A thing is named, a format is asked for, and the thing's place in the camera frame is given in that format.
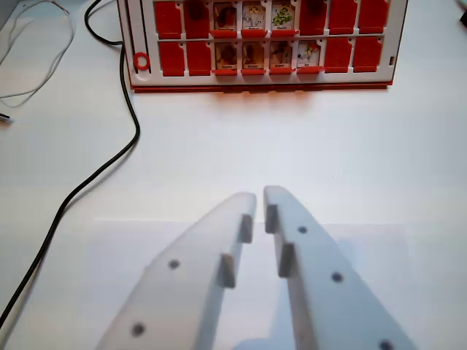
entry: wire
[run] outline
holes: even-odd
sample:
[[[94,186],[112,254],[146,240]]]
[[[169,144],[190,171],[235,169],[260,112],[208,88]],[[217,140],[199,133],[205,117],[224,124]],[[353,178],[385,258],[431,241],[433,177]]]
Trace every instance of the wire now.
[[[97,40],[99,40],[100,42],[103,42],[104,44],[107,44],[107,45],[111,45],[111,46],[117,46],[117,45],[123,45],[123,41],[121,40],[118,40],[116,42],[111,42],[110,40],[107,40],[105,38],[103,38],[102,36],[98,35],[90,26],[89,26],[89,17],[90,15],[92,15],[90,12],[93,10],[94,7],[96,7],[99,3],[101,2],[101,0],[96,0],[95,2],[93,2],[89,7],[88,9],[86,10],[85,12],[85,25],[86,25],[86,28],[89,30],[89,32],[92,34],[92,36],[94,36]]]
[[[96,0],[93,2],[93,4],[89,7],[89,9],[85,13],[85,23],[86,26],[88,27],[88,16],[90,9],[93,9],[101,0]],[[106,40],[102,38],[101,36],[97,35],[90,30],[92,35],[98,39],[100,42],[103,42],[108,45],[119,45],[122,44],[122,42],[111,42],[109,40]],[[0,329],[7,320],[7,317],[10,313],[10,311],[13,309],[13,306],[15,305],[16,301],[20,297],[21,293],[24,290],[24,287],[27,285],[29,279],[31,276],[34,274],[34,271],[36,268],[42,263],[42,260],[44,259],[45,254],[47,253],[47,250],[49,249],[50,242],[52,241],[52,238],[55,234],[55,231],[57,230],[58,224],[60,224],[61,219],[63,218],[63,215],[65,214],[66,207],[69,205],[70,201],[81,191],[83,190],[86,186],[88,186],[97,176],[99,176],[103,171],[105,171],[107,168],[109,168],[113,163],[115,163],[118,159],[120,159],[127,151],[129,151],[131,148],[133,148],[136,143],[139,140],[139,136],[141,134],[141,128],[139,126],[138,122],[138,117],[136,116],[136,113],[134,111],[133,106],[131,105],[130,97],[128,95],[128,91],[126,90],[126,85],[125,85],[125,48],[122,46],[122,50],[120,53],[120,85],[122,87],[123,91],[123,96],[125,97],[125,102],[126,105],[128,106],[128,110],[130,112],[131,118],[133,119],[134,126],[135,126],[135,134],[133,138],[128,142],[122,150],[120,150],[115,156],[113,156],[110,160],[108,160],[103,166],[101,166],[99,169],[97,169],[91,176],[89,176],[85,181],[83,181],[81,184],[79,184],[74,190],[72,190],[65,198],[63,203],[60,205],[60,208],[57,210],[57,213],[55,214],[55,217],[52,221],[52,225],[50,226],[49,232],[45,236],[45,240],[42,243],[39,252],[37,253],[36,257],[34,258],[34,261],[32,262],[30,268],[26,272],[25,276],[23,277],[23,280],[19,284],[18,288],[15,290],[15,293],[11,297],[10,301],[7,304],[7,307],[4,309],[3,313],[0,316]]]
[[[69,24],[69,30],[70,30],[70,38],[68,40],[68,42],[66,43],[65,47],[54,57],[53,61],[52,61],[52,64],[50,65],[49,67],[49,70],[47,71],[47,74],[45,75],[45,78],[36,86],[36,87],[33,87],[32,89],[30,90],[27,90],[27,91],[23,91],[22,93],[9,93],[7,95],[2,95],[0,96],[0,101],[5,105],[5,106],[8,106],[10,108],[17,108],[19,106],[22,106],[24,105],[32,96],[34,96],[34,94],[39,91],[48,81],[49,79],[54,75],[57,67],[58,67],[58,64],[60,64],[60,61],[63,57],[63,55],[65,55],[65,52],[68,50],[68,48],[70,47],[70,45],[72,44],[73,42],[73,39],[74,39],[74,28],[73,28],[73,22],[72,22],[72,19],[70,18],[70,13],[67,9],[65,9],[64,7],[62,7],[61,5],[57,4],[55,1],[51,1],[51,0],[41,0],[35,4],[32,4],[31,6],[29,7],[26,7],[25,9],[23,9],[23,11],[21,11],[19,13],[18,16],[16,16],[15,18],[15,22],[13,23],[13,27],[11,29],[11,31],[9,32],[9,36],[8,36],[8,49],[7,49],[7,52],[4,54],[4,56],[2,58],[0,58],[0,65],[1,63],[4,61],[4,59],[8,56],[10,50],[12,49],[13,47],[13,44],[15,43],[16,39],[23,33],[23,31],[26,29],[26,27],[28,25],[30,25],[34,20],[32,20],[31,22],[28,22],[21,30],[20,32],[18,33],[17,36],[15,36],[14,39],[12,39],[12,35],[13,35],[13,31],[15,30],[16,28],[16,24],[18,22],[18,18],[26,11],[28,11],[29,9],[39,5],[39,4],[42,4],[44,2],[49,2],[55,6],[57,6],[58,8],[60,8],[63,13],[65,14],[66,18],[68,19],[68,24]],[[15,96],[22,96],[22,95],[27,95],[28,93],[30,93],[31,95],[29,95],[25,100],[23,100],[22,102],[20,102],[19,104],[16,104],[16,105],[10,105],[10,104],[7,104],[6,102],[4,102],[2,99],[3,98],[10,98],[10,97],[15,97]]]

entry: white cable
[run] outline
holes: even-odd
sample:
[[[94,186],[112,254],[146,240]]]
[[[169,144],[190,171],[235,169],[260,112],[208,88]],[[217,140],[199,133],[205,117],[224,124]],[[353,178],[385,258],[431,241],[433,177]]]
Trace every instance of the white cable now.
[[[10,50],[12,49],[12,46],[13,44],[15,43],[16,39],[21,35],[21,33],[23,33],[24,29],[29,25],[31,24],[33,21],[29,22],[28,24],[26,24],[21,30],[20,32],[18,33],[17,36],[15,36],[14,39],[12,39],[12,34],[13,34],[13,31],[15,30],[16,28],[16,23],[18,21],[18,18],[24,13],[26,12],[27,10],[29,10],[30,8],[36,6],[36,5],[39,5],[43,2],[50,2],[51,4],[54,4],[55,6],[59,7],[63,13],[65,14],[66,18],[68,19],[68,22],[69,22],[69,29],[70,29],[70,39],[68,41],[68,43],[66,44],[65,48],[62,49],[62,51],[60,51],[56,56],[55,58],[53,59],[53,62],[52,64],[50,65],[49,67],[49,70],[45,76],[45,78],[34,88],[30,89],[30,90],[27,90],[27,91],[24,91],[22,93],[10,93],[10,94],[7,94],[7,95],[3,95],[3,96],[0,96],[0,102],[2,102],[5,106],[8,106],[10,108],[16,108],[16,107],[19,107],[19,106],[22,106],[25,102],[27,102],[27,100],[29,100],[37,91],[39,91],[44,85],[45,83],[47,83],[47,81],[52,77],[52,75],[54,75],[55,73],[55,70],[57,69],[58,67],[58,64],[60,63],[63,55],[65,55],[65,52],[68,50],[68,48],[70,47],[70,45],[72,44],[73,42],[73,39],[74,39],[74,27],[73,27],[73,23],[72,23],[72,19],[70,18],[70,13],[68,12],[67,9],[65,9],[64,7],[62,7],[61,5],[57,4],[55,1],[52,1],[52,0],[41,0],[29,7],[26,7],[23,11],[20,12],[20,14],[15,18],[15,22],[13,23],[13,27],[9,33],[9,36],[8,36],[8,50],[7,50],[7,53],[5,53],[5,55],[0,59],[0,65],[1,63],[4,61],[4,59],[8,56],[8,53],[10,52]],[[9,105],[7,104],[6,102],[4,102],[2,99],[3,98],[10,98],[10,97],[15,97],[15,96],[22,96],[22,95],[26,95],[30,93],[31,95],[29,95],[24,101],[20,102],[19,104],[17,105]]]

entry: screw hole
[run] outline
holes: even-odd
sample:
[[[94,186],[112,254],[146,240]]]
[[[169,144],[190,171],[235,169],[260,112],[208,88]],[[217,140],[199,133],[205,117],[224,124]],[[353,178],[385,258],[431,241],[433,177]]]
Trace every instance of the screw hole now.
[[[390,341],[381,341],[381,343],[379,343],[379,348],[381,350],[394,350],[394,346],[392,345],[392,343]]]
[[[169,261],[169,267],[172,269],[172,270],[175,270],[176,268],[178,268],[180,266],[180,261],[178,261],[177,259],[173,259],[173,260],[170,260]]]
[[[344,280],[344,277],[339,272],[335,272],[332,275],[332,279],[336,283],[341,283]]]
[[[146,328],[144,327],[144,325],[138,322],[133,326],[133,328],[131,328],[131,334],[134,337],[139,337],[141,334],[144,333],[145,330]]]

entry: cartoon face card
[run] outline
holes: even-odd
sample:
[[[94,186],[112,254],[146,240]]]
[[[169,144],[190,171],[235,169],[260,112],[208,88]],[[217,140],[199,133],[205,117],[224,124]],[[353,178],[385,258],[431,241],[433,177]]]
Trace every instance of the cartoon face card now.
[[[266,27],[266,9],[260,1],[243,3],[243,29],[264,29]]]
[[[298,43],[297,67],[320,65],[320,49],[316,40]]]
[[[236,8],[231,2],[214,3],[214,29],[236,31]]]
[[[273,2],[271,23],[273,31],[283,31],[293,29],[293,18],[295,17],[295,7],[290,2]]]
[[[290,67],[292,63],[292,47],[288,42],[271,42],[269,51],[269,63],[271,68]]]
[[[233,42],[216,43],[216,69],[236,69],[236,46]]]
[[[264,48],[260,42],[243,43],[243,69],[263,69]]]

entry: guess who game board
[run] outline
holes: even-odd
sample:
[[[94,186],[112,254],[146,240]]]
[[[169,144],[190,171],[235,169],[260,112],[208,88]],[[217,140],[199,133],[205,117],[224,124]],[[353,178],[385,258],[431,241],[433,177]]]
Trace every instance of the guess who game board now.
[[[118,0],[136,92],[391,85],[406,6]]]

